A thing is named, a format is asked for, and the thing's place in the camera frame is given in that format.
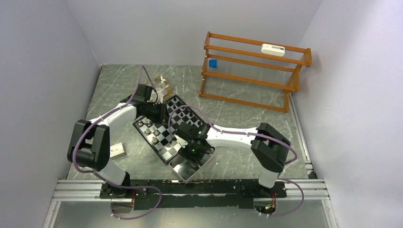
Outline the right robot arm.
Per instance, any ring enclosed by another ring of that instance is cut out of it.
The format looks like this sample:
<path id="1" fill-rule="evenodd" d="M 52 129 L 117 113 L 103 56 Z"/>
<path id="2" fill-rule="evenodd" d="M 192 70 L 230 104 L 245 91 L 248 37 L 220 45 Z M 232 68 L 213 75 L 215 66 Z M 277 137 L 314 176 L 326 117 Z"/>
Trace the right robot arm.
<path id="1" fill-rule="evenodd" d="M 291 150 L 289 140 L 268 123 L 248 129 L 181 123 L 174 138 L 180 149 L 169 165 L 184 183 L 213 158 L 218 147 L 247 149 L 262 166 L 256 189 L 263 197 L 274 191 Z"/>

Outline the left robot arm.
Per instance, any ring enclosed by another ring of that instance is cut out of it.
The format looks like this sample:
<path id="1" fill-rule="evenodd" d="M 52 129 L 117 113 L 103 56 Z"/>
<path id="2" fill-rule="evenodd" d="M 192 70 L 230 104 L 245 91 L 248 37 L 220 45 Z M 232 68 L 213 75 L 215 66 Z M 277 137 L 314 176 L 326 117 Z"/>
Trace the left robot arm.
<path id="1" fill-rule="evenodd" d="M 169 90 L 139 84 L 134 94 L 98 118 L 78 120 L 73 129 L 67 160 L 82 172 L 92 172 L 109 181 L 107 194 L 124 198 L 133 193 L 130 175 L 110 157 L 110 135 L 140 116 L 157 124 L 167 124 L 164 97 Z"/>

